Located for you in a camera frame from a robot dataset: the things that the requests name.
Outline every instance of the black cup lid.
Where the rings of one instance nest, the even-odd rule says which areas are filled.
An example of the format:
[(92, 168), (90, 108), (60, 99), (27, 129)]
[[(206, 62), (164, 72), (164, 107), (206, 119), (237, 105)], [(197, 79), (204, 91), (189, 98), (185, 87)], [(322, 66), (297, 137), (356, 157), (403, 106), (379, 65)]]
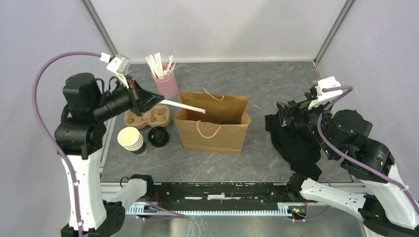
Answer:
[(169, 133), (164, 127), (153, 127), (148, 132), (148, 140), (155, 147), (162, 147), (169, 141)]

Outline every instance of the paper bag handle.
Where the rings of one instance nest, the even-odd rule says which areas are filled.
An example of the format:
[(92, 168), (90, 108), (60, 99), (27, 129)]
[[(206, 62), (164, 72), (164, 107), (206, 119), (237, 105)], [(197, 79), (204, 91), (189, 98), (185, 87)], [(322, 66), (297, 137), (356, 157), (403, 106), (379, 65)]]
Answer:
[(220, 130), (221, 125), (222, 125), (222, 124), (220, 124), (220, 126), (219, 126), (219, 127), (218, 127), (218, 129), (217, 129), (217, 131), (215, 131), (215, 133), (214, 133), (212, 136), (206, 137), (206, 136), (204, 136), (204, 135), (201, 133), (201, 131), (199, 130), (199, 126), (198, 126), (199, 122), (200, 122), (200, 120), (198, 120), (198, 121), (197, 121), (197, 130), (198, 130), (198, 133), (199, 133), (199, 134), (200, 134), (203, 138), (207, 138), (207, 139), (209, 139), (209, 138), (213, 138), (215, 135), (217, 135), (217, 133), (218, 133), (218, 131)]
[(205, 88), (202, 87), (202, 90), (205, 91), (209, 96), (211, 96), (214, 100), (222, 101), (224, 99), (224, 95), (221, 99), (215, 98), (213, 95), (211, 95)]

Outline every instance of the pink pencil holder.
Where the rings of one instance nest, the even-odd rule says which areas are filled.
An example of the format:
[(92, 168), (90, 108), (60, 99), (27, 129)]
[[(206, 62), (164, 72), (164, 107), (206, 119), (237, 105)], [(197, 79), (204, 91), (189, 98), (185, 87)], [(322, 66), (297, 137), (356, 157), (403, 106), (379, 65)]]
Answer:
[[(167, 63), (162, 63), (163, 70), (165, 70), (168, 66)], [(174, 71), (173, 73), (165, 79), (158, 79), (153, 74), (151, 76), (154, 79), (154, 83), (157, 86), (157, 89), (159, 90), (159, 93), (165, 96), (165, 98), (171, 98), (175, 96), (178, 92), (176, 78), (174, 77)]]

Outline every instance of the black fabric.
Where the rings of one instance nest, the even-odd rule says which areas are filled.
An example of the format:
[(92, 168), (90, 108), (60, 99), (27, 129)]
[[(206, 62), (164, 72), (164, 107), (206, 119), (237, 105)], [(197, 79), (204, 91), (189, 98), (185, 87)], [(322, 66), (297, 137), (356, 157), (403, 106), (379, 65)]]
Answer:
[(320, 159), (320, 146), (307, 127), (288, 125), (281, 127), (279, 112), (265, 116), (265, 130), (271, 133), (272, 144), (297, 174), (318, 180), (321, 169), (316, 165)]

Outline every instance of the paper bag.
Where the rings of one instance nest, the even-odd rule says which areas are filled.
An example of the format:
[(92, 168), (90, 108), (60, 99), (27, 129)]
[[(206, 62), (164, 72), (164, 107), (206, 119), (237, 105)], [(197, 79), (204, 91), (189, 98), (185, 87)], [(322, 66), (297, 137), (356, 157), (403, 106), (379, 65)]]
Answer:
[(181, 92), (182, 104), (205, 109), (205, 114), (181, 109), (174, 117), (183, 147), (191, 150), (240, 154), (250, 124), (246, 96)]

